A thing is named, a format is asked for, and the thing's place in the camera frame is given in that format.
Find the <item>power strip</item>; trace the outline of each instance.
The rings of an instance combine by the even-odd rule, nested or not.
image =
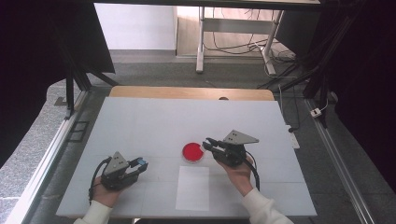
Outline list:
[[[311,116],[313,118],[317,118],[321,115],[321,111],[319,110],[319,108],[313,109],[311,110]]]

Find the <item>wooden edge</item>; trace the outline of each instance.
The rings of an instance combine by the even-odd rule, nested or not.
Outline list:
[[[116,86],[110,97],[137,97],[163,99],[200,99],[218,100],[226,97],[239,101],[274,101],[274,95],[268,90],[245,89],[212,89],[212,88],[184,88],[184,87],[146,87],[146,86]]]

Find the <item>wrist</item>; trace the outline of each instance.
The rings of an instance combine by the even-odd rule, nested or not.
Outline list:
[[[246,196],[249,192],[253,190],[253,186],[251,185],[250,181],[243,182],[236,186],[238,191],[242,194],[242,196]]]

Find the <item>white sleeve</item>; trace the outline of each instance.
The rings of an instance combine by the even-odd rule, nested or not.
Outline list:
[[[84,218],[77,219],[74,224],[106,224],[113,209],[97,201],[92,201]]]
[[[242,200],[250,214],[251,224],[292,224],[287,217],[276,211],[274,200],[265,198],[257,189],[251,190]]]

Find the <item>table leg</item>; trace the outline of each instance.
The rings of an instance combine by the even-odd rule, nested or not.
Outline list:
[[[204,72],[204,20],[205,20],[205,8],[199,7],[199,43],[197,52],[197,73]]]
[[[272,45],[274,37],[275,37],[277,26],[279,25],[280,17],[282,16],[282,13],[283,13],[283,10],[279,11],[279,13],[277,14],[276,19],[274,20],[274,23],[273,23],[273,26],[271,29],[271,33],[268,35],[268,40],[265,45],[265,48],[262,49],[262,57],[264,58],[265,67],[267,68],[269,76],[273,76],[276,74],[274,66],[271,62],[270,49],[271,49],[271,45]]]

